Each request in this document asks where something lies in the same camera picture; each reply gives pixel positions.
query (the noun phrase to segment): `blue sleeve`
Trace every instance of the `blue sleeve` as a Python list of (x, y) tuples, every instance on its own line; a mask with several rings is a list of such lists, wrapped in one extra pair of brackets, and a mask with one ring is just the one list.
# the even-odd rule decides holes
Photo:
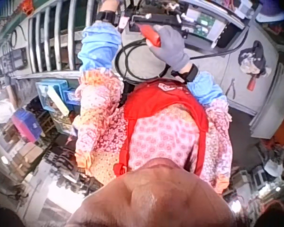
[(112, 68), (112, 60), (121, 44), (121, 34), (105, 22), (96, 22), (83, 30), (82, 49), (78, 53), (83, 65), (80, 71)]
[(215, 84), (213, 76), (206, 71), (201, 71), (193, 82), (187, 83), (188, 90), (202, 105), (208, 105), (215, 99), (227, 101), (222, 89)]

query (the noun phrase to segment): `hanging tool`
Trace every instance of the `hanging tool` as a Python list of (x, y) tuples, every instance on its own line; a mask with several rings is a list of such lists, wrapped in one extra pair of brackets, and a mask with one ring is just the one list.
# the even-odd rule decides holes
[(150, 25), (138, 25), (141, 34), (147, 38), (154, 46), (161, 47), (159, 34)]
[(260, 77), (260, 73), (259, 74), (251, 74), (251, 79), (247, 85), (247, 89), (249, 91), (253, 91), (255, 86), (256, 86), (256, 79), (258, 79)]
[(235, 78), (232, 78), (231, 79), (231, 84), (229, 85), (225, 95), (227, 96), (228, 93), (230, 92), (231, 90), (231, 87), (232, 87), (232, 99), (235, 99), (236, 98), (236, 89), (235, 89)]

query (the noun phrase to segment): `floral shirt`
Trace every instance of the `floral shirt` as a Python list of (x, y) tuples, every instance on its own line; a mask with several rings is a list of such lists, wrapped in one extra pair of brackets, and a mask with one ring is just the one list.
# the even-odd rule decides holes
[[(81, 113), (74, 121), (78, 129), (76, 161), (86, 174), (104, 184), (115, 177), (113, 165), (118, 162), (126, 139), (124, 110), (117, 108), (123, 83), (111, 71), (120, 42), (121, 36), (112, 25), (97, 22), (84, 29), (78, 54), (83, 65), (76, 90), (81, 98)], [(208, 72), (200, 72), (187, 87), (204, 106), (209, 121), (200, 178), (222, 193), (229, 184), (232, 160), (227, 99)], [(152, 117), (138, 119), (130, 143), (129, 169), (135, 170), (156, 157), (169, 158), (183, 166), (193, 148), (193, 172), (198, 140), (198, 127), (185, 107), (171, 105)]]

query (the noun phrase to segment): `person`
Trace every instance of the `person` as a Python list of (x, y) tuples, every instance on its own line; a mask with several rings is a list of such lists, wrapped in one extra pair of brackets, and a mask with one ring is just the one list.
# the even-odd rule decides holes
[[(101, 11), (118, 5), (106, 0)], [(150, 51), (188, 73), (192, 63), (180, 33), (155, 29), (161, 47), (147, 41)], [(102, 21), (82, 34), (75, 157), (80, 171), (105, 186), (86, 198), (67, 226), (231, 226), (233, 214), (221, 198), (231, 172), (231, 117), (212, 75), (201, 71), (187, 85), (147, 81), (117, 108), (123, 83), (111, 62), (121, 35)]]
[(5, 76), (4, 85), (0, 86), (0, 124), (7, 123), (15, 110), (38, 96), (35, 82), (33, 79)]

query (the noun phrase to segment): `electric wire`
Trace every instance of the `electric wire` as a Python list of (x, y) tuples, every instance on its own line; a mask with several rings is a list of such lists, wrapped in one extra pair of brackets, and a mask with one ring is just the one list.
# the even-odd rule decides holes
[[(245, 41), (247, 39), (248, 33), (249, 33), (249, 31), (246, 31), (241, 43), (237, 47), (235, 47), (231, 50), (227, 50), (227, 51), (219, 52), (219, 53), (201, 55), (201, 56), (196, 56), (196, 57), (190, 57), (189, 59), (190, 60), (196, 60), (196, 59), (202, 59), (202, 58), (212, 58), (212, 57), (224, 56), (224, 55), (233, 53), (233, 52), (237, 51), (238, 49), (240, 49), (242, 47), (242, 45), (245, 43)], [(141, 40), (133, 41), (133, 42), (131, 42), (131, 43), (125, 45), (125, 46), (123, 46), (123, 43), (121, 43), (122, 48), (119, 50), (119, 52), (117, 53), (117, 55), (115, 57), (115, 69), (116, 69), (117, 73), (124, 79), (124, 81), (126, 81), (130, 84), (137, 85), (137, 84), (139, 84), (143, 81), (161, 78), (161, 77), (166, 75), (168, 69), (170, 68), (170, 66), (166, 64), (164, 70), (158, 76), (152, 77), (152, 78), (147, 78), (147, 79), (134, 75), (133, 72), (129, 69), (128, 57), (132, 53), (133, 50), (135, 50), (138, 47), (145, 46), (145, 45), (146, 45), (146, 39), (145, 38), (141, 39)], [(119, 65), (120, 57), (121, 57), (122, 54), (125, 55), (125, 73), (121, 72), (120, 65)], [(130, 74), (133, 78), (135, 78), (137, 80), (132, 80), (132, 79), (127, 78), (126, 77), (127, 73)]]

